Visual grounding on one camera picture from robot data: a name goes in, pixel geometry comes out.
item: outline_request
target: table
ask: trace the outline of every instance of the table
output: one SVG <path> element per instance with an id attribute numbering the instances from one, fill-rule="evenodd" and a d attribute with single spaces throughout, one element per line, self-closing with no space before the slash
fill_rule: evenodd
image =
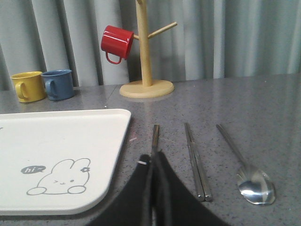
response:
<path id="1" fill-rule="evenodd" d="M 119 85 L 75 88 L 73 98 L 19 103 L 13 91 L 0 92 L 0 113 L 124 108 L 132 112 L 109 193 L 94 208 L 71 216 L 1 216 L 4 226 L 81 226 L 97 217 L 129 180 L 143 153 L 151 153 L 153 125 L 160 125 L 159 149 L 196 197 L 184 122 L 191 125 L 212 189 L 203 202 L 234 226 L 301 225 L 301 74 L 175 82 L 175 91 L 152 99 L 130 99 Z M 240 163 L 217 123 L 233 137 L 242 155 L 272 178 L 277 199 L 270 206 L 248 203 L 236 186 Z"/>

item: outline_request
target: mug handle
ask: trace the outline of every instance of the mug handle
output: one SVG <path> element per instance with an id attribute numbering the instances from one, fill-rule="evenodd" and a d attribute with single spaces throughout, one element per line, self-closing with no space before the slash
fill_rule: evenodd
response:
<path id="1" fill-rule="evenodd" d="M 17 84 L 15 85 L 15 89 L 16 89 L 16 93 L 17 93 L 18 97 L 23 100 L 28 98 L 28 96 L 25 95 L 22 91 L 22 89 L 24 89 L 22 87 L 24 87 L 24 86 L 25 86 L 25 84 L 22 81 L 17 82 Z"/>
<path id="2" fill-rule="evenodd" d="M 107 60 L 111 63 L 111 64 L 115 64 L 115 65 L 118 65 L 118 64 L 120 64 L 120 62 L 121 62 L 121 57 L 119 57 L 119 61 L 118 62 L 115 62 L 115 61 L 111 61 L 110 59 L 109 59 L 109 55 L 108 55 L 108 52 L 105 52 L 105 57 L 107 58 Z"/>
<path id="3" fill-rule="evenodd" d="M 48 96 L 57 97 L 57 94 L 54 92 L 54 80 L 50 79 L 45 82 L 45 90 Z"/>

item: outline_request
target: red mug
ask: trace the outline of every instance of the red mug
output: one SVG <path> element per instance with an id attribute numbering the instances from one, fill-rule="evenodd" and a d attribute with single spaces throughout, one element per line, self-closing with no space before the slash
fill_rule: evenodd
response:
<path id="1" fill-rule="evenodd" d="M 101 49 L 105 51 L 107 60 L 112 64 L 119 64 L 121 59 L 127 59 L 134 39 L 134 32 L 130 32 L 118 27 L 107 26 L 103 32 Z M 119 61 L 114 62 L 109 59 L 108 54 L 119 56 Z"/>

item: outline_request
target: round wooden base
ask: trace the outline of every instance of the round wooden base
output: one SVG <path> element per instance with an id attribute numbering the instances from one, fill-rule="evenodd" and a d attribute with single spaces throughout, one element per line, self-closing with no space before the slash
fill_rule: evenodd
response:
<path id="1" fill-rule="evenodd" d="M 149 87 L 142 86 L 142 81 L 134 81 L 121 86 L 119 92 L 129 98 L 161 97 L 174 90 L 173 83 L 166 80 L 153 80 Z"/>

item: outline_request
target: mug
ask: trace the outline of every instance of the mug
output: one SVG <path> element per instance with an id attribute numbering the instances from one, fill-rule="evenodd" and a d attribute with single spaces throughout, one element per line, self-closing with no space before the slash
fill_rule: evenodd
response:
<path id="1" fill-rule="evenodd" d="M 46 97 L 42 72 L 23 72 L 11 76 L 19 102 L 34 102 Z"/>
<path id="2" fill-rule="evenodd" d="M 134 32 L 130 32 L 111 25 L 107 26 L 103 32 L 101 49 L 105 51 L 107 60 L 112 64 L 119 64 L 121 59 L 127 59 L 134 39 Z M 119 61 L 115 62 L 109 59 L 108 54 L 119 56 Z"/>
<path id="3" fill-rule="evenodd" d="M 71 70 L 53 70 L 42 73 L 49 100 L 65 100 L 74 96 Z"/>

